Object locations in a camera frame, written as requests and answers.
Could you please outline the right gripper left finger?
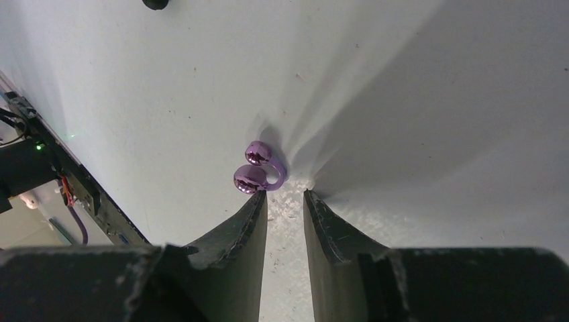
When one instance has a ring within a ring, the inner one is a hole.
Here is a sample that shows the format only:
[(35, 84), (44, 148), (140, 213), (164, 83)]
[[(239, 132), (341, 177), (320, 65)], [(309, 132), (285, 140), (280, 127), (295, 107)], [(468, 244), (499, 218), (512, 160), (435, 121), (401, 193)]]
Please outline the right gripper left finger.
[(259, 192), (186, 246), (1, 252), (2, 321), (257, 321), (267, 234)]

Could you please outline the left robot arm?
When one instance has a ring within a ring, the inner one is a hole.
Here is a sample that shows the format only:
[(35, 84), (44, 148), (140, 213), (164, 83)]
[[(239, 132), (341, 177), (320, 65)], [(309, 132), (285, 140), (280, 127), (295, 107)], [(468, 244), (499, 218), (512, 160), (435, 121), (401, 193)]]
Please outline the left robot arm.
[(57, 178), (52, 159), (32, 140), (1, 146), (1, 213), (9, 199)]

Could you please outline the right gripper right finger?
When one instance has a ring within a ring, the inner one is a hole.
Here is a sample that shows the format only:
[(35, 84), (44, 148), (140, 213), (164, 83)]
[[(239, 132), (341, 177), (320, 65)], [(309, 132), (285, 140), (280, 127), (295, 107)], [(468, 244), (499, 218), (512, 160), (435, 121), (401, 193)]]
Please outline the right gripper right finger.
[(303, 199), (316, 321), (568, 320), (568, 265), (549, 250), (389, 248)]

